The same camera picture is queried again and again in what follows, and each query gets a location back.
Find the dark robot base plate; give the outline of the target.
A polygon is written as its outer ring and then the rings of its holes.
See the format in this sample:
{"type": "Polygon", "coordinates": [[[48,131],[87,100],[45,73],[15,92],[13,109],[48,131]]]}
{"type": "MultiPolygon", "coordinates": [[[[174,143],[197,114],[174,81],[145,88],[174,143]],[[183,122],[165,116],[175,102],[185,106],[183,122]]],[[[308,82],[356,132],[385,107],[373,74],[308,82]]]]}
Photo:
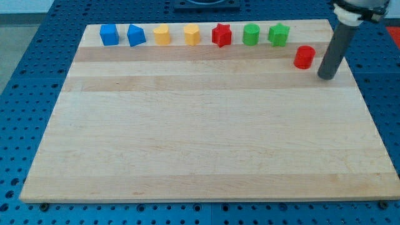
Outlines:
{"type": "Polygon", "coordinates": [[[239,10],[241,0],[174,0],[174,11],[239,10]]]}

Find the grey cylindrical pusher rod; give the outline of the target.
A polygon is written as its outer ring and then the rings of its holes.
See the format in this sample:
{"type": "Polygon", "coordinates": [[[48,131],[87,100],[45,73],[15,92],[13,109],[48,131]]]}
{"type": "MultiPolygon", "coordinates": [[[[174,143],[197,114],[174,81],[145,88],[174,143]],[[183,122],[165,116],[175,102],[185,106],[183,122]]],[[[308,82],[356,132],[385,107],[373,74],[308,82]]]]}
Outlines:
{"type": "Polygon", "coordinates": [[[357,30],[357,26],[348,26],[342,22],[337,24],[317,71],[317,75],[321,79],[332,80],[335,77],[357,30]]]}

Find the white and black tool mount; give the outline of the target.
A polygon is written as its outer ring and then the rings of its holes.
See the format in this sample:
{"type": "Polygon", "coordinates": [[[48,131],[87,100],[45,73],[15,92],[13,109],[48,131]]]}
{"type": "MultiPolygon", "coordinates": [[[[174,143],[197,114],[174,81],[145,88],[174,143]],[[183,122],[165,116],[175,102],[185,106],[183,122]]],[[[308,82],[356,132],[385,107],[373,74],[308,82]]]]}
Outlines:
{"type": "Polygon", "coordinates": [[[388,12],[390,0],[331,0],[340,23],[356,27],[363,21],[379,23],[388,12]]]}

